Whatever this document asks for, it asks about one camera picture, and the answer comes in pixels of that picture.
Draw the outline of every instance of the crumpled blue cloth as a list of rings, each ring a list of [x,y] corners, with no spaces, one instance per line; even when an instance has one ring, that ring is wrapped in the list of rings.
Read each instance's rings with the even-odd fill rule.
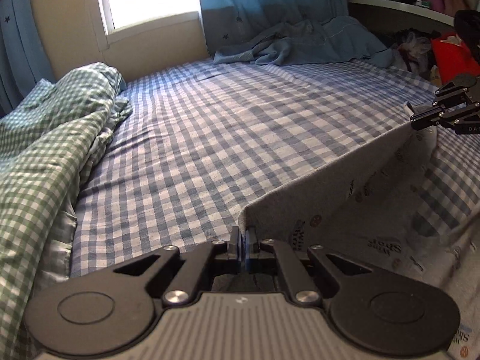
[[[350,16],[327,23],[304,20],[295,25],[279,23],[250,42],[220,47],[214,62],[252,62],[256,65],[300,65],[363,59],[387,68],[393,63],[390,49]]]

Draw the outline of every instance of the gray ribbed panel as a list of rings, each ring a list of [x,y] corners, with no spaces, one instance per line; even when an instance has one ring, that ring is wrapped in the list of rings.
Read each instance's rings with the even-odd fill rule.
[[[50,355],[38,360],[54,360]],[[109,360],[375,360],[340,339],[314,309],[282,294],[203,294],[167,311],[141,344]],[[438,353],[424,360],[446,360]]]

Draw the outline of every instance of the shelf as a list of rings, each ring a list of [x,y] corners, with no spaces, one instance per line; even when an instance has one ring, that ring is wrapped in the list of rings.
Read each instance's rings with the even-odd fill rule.
[[[444,15],[443,13],[435,12],[430,9],[416,7],[415,5],[399,3],[397,1],[389,0],[349,0],[353,4],[373,5],[374,7],[383,7],[389,9],[395,9],[397,11],[403,11],[412,13],[414,15],[427,17],[428,19],[439,21],[440,23],[454,26],[454,18]]]

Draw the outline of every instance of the blue fabric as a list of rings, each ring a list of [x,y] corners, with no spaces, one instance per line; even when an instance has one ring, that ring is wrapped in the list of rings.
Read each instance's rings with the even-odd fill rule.
[[[55,82],[30,0],[0,0],[0,117],[41,80]]]
[[[217,63],[367,58],[385,67],[393,61],[391,51],[348,17],[347,0],[200,0],[200,5],[207,48],[210,55],[218,52]]]

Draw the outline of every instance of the blue and white checkered fabric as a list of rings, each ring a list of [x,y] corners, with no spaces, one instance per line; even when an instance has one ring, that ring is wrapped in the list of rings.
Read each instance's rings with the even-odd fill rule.
[[[363,62],[255,66],[202,61],[153,74],[123,95],[119,127],[81,192],[72,276],[162,245],[228,238],[247,203],[407,120],[434,87]],[[480,137],[440,129],[414,221],[446,233],[479,200]]]

